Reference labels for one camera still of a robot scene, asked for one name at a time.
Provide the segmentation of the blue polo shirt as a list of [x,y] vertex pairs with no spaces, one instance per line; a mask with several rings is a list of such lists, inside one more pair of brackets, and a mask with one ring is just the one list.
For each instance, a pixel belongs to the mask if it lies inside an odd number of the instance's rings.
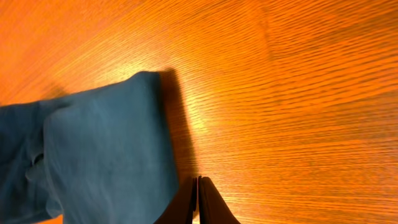
[[157,72],[1,108],[2,223],[154,223],[178,185]]

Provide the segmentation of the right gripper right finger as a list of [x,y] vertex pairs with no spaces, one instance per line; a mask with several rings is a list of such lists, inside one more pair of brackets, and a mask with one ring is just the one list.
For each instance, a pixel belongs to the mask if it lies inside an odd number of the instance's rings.
[[209,177],[198,178],[201,224],[240,224]]

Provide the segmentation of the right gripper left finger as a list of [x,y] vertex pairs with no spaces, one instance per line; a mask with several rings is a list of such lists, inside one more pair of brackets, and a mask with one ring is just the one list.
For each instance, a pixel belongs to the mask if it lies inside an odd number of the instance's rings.
[[155,224],[192,224],[197,208],[197,178],[187,178]]

